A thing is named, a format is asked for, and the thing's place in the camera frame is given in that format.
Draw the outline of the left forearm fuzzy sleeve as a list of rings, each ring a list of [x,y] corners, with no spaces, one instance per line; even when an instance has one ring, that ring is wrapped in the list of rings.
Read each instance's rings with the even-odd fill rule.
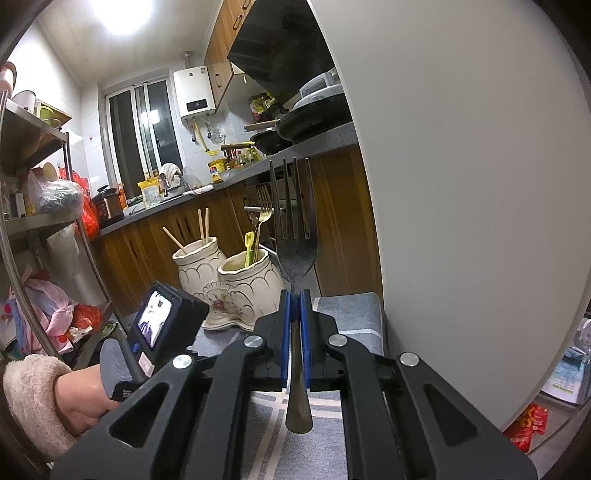
[[[1,368],[2,395],[11,418],[42,457],[55,461],[76,442],[57,413],[54,386],[71,369],[55,357],[33,354]]]

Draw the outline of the left hand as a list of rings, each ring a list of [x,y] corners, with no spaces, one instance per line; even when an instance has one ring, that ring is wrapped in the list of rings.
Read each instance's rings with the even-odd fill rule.
[[[73,436],[92,428],[107,412],[119,406],[103,388],[99,365],[59,376],[53,393],[57,416]]]

